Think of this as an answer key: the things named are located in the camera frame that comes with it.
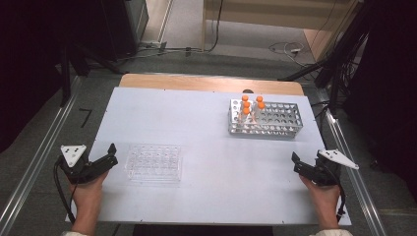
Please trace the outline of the wooden furniture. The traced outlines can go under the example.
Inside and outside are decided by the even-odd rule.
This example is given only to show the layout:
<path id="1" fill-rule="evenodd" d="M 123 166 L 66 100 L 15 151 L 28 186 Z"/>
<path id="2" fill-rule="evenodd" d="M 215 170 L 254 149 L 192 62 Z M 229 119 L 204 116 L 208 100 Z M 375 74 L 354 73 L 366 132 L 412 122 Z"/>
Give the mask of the wooden furniture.
<path id="1" fill-rule="evenodd" d="M 201 48 L 206 47 L 206 21 L 302 29 L 316 60 L 324 59 L 353 22 L 364 0 L 204 0 Z"/>

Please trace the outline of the person's left hand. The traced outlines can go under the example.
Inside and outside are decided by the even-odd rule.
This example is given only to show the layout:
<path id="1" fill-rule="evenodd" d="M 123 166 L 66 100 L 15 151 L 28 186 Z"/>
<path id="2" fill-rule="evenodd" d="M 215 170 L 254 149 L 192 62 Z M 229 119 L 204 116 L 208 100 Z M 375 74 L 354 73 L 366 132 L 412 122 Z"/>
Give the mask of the person's left hand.
<path id="1" fill-rule="evenodd" d="M 77 215 L 98 214 L 102 199 L 102 184 L 107 177 L 105 172 L 92 182 L 82 185 L 70 185 L 73 200 L 76 204 Z"/>

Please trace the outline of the aluminium floor rail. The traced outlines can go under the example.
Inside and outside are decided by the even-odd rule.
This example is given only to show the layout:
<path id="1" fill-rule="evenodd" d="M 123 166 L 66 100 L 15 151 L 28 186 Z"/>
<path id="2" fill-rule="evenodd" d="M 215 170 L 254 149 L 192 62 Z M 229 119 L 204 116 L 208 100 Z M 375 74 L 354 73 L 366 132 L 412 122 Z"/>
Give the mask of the aluminium floor rail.
<path id="1" fill-rule="evenodd" d="M 334 118 L 330 110 L 326 110 L 322 114 L 323 119 L 331 131 L 331 140 L 335 147 L 344 153 L 350 160 L 354 161 L 355 157 L 352 155 L 349 145 L 342 132 L 339 120 Z M 364 182 L 363 176 L 359 170 L 347 169 L 346 173 L 349 177 L 355 197 L 358 201 L 358 207 L 366 219 L 368 228 L 372 236 L 387 236 L 384 224 L 380 218 L 378 210 L 374 204 L 370 192 Z"/>
<path id="2" fill-rule="evenodd" d="M 70 86 L 73 93 L 65 104 L 54 114 L 53 121 L 48 126 L 48 130 L 42 137 L 42 141 L 36 148 L 36 152 L 30 158 L 30 163 L 22 175 L 18 185 L 13 190 L 7 203 L 1 210 L 0 216 L 0 236 L 7 236 L 19 215 L 24 203 L 26 202 L 30 190 L 40 173 L 40 170 L 47 159 L 53 145 L 74 105 L 79 94 L 84 77 L 76 76 Z"/>

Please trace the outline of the black tripod stand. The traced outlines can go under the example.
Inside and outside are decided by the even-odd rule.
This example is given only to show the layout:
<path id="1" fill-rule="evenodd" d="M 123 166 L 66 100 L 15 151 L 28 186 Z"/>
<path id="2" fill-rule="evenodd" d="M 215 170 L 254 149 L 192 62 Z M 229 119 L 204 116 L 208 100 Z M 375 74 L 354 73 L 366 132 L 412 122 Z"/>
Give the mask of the black tripod stand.
<path id="1" fill-rule="evenodd" d="M 64 42 L 60 47 L 62 83 L 61 107 L 66 105 L 71 96 L 70 66 L 73 66 L 78 75 L 87 76 L 89 74 L 89 65 L 86 61 L 86 57 L 92 59 L 115 74 L 127 74 L 127 71 L 121 71 L 119 68 L 110 64 L 107 60 L 92 52 L 87 47 L 77 43 Z"/>

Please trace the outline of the grey power strip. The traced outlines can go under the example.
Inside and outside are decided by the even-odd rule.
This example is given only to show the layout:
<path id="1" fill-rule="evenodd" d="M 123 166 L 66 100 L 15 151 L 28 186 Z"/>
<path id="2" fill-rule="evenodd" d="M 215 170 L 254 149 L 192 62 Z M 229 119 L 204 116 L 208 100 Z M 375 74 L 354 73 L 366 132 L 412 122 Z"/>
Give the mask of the grey power strip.
<path id="1" fill-rule="evenodd" d="M 151 42 L 141 42 L 139 45 L 139 50 L 156 50 L 157 52 L 164 52 L 166 49 L 167 42 L 151 41 Z"/>

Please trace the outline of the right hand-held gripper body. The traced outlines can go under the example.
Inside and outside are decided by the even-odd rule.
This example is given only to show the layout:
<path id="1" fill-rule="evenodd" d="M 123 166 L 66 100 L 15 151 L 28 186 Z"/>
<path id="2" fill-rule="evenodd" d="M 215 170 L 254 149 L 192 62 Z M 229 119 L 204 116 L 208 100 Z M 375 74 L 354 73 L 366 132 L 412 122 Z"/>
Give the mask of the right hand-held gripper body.
<path id="1" fill-rule="evenodd" d="M 358 164 L 338 149 L 319 149 L 316 163 L 313 167 L 310 167 L 309 179 L 319 186 L 338 185 L 342 166 L 355 170 L 359 169 Z"/>

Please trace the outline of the person's right hand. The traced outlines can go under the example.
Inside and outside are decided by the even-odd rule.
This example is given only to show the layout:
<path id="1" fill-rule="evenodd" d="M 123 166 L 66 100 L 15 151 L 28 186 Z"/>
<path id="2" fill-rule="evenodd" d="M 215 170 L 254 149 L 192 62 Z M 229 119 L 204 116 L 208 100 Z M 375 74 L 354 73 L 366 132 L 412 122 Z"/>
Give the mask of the person's right hand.
<path id="1" fill-rule="evenodd" d="M 317 214 L 331 215 L 336 213 L 340 195 L 340 190 L 337 185 L 321 187 L 303 176 L 300 176 L 300 179 L 309 191 Z"/>

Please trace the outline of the clear plastic tube rack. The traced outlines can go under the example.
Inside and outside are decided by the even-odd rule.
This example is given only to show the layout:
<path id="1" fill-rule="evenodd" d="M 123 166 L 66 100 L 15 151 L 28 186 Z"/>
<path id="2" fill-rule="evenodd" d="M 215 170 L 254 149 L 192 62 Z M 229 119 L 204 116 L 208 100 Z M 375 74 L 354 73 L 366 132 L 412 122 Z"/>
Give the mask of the clear plastic tube rack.
<path id="1" fill-rule="evenodd" d="M 181 148 L 168 145 L 131 145 L 125 171 L 131 181 L 173 183 L 181 180 Z"/>

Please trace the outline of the black cabinet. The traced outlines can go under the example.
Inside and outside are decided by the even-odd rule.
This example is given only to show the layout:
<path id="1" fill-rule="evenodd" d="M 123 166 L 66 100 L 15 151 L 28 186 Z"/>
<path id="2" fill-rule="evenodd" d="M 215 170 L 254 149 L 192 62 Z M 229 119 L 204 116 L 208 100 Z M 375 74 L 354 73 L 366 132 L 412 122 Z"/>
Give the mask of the black cabinet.
<path id="1" fill-rule="evenodd" d="M 149 21 L 146 0 L 100 0 L 109 31 L 110 58 L 116 61 L 138 52 Z"/>

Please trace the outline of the right white sleeve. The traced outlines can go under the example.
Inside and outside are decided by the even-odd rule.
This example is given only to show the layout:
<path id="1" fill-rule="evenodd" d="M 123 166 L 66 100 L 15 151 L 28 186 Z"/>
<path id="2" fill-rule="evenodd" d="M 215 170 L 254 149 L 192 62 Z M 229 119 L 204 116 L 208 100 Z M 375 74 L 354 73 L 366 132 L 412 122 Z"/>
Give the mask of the right white sleeve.
<path id="1" fill-rule="evenodd" d="M 345 229 L 325 229 L 309 236 L 353 236 Z"/>

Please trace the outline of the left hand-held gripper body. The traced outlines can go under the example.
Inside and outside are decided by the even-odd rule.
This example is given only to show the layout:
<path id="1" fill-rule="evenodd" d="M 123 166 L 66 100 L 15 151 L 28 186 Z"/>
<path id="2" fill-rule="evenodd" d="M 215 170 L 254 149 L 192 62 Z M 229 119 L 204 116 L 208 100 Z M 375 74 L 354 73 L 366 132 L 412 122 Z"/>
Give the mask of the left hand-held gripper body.
<path id="1" fill-rule="evenodd" d="M 71 184 L 86 184 L 104 173 L 97 163 L 89 161 L 85 156 L 87 149 L 85 145 L 61 146 L 60 149 L 63 160 L 59 166 Z"/>

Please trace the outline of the metal test tube rack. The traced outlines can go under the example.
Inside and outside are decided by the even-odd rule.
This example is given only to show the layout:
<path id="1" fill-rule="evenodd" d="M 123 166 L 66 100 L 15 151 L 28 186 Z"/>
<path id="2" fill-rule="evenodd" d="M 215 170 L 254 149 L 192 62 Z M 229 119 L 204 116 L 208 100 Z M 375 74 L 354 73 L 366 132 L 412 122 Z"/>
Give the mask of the metal test tube rack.
<path id="1" fill-rule="evenodd" d="M 250 123 L 241 124 L 242 99 L 231 99 L 228 110 L 228 131 L 233 135 L 254 137 L 277 137 L 294 139 L 303 128 L 298 105 L 296 103 L 263 101 L 265 110 L 262 118 L 257 118 L 258 103 L 248 100 L 250 105 Z"/>

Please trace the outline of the white board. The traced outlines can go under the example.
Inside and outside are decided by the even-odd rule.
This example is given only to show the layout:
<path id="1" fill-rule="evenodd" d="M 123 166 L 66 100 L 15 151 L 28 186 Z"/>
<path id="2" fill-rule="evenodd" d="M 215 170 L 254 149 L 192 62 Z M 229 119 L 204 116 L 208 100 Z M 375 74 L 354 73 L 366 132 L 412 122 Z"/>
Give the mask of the white board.
<path id="1" fill-rule="evenodd" d="M 89 153 L 96 160 L 117 148 L 118 163 L 103 183 L 102 221 L 184 224 L 314 224 L 308 191 L 293 170 L 297 153 L 314 163 L 324 144 L 309 100 L 266 95 L 298 105 L 303 127 L 291 140 L 247 138 L 228 131 L 234 93 L 116 88 Z M 178 147 L 176 183 L 129 178 L 129 150 Z"/>

